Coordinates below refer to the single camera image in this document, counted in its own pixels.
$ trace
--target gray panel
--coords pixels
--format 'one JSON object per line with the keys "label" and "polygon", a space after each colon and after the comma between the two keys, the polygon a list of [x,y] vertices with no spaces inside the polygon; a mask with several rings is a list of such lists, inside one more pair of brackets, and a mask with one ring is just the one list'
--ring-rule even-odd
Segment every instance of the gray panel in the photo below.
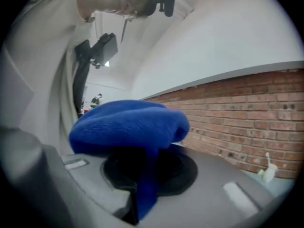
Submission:
{"label": "gray panel", "polygon": [[237,183],[261,209],[272,200],[266,189],[226,160],[192,150],[187,154],[198,166],[196,181],[181,195],[158,198],[140,222],[141,227],[227,228],[236,225],[245,217],[223,189],[228,182]]}
{"label": "gray panel", "polygon": [[21,78],[5,46],[0,52],[0,125],[19,127],[34,92]]}
{"label": "gray panel", "polygon": [[52,227],[131,227],[86,196],[56,149],[28,133],[0,128],[0,165],[9,183]]}
{"label": "gray panel", "polygon": [[100,171],[106,158],[75,154],[63,157],[64,163],[71,160],[85,160],[87,165],[70,169],[69,172],[81,189],[97,204],[111,214],[124,209],[127,206],[130,193],[114,188]]}
{"label": "gray panel", "polygon": [[251,218],[246,219],[245,221],[237,224],[232,228],[257,228],[260,227],[273,213],[281,206],[285,198],[287,197],[287,193],[284,193],[278,197],[276,197],[273,201],[271,201],[262,211],[257,213]]}

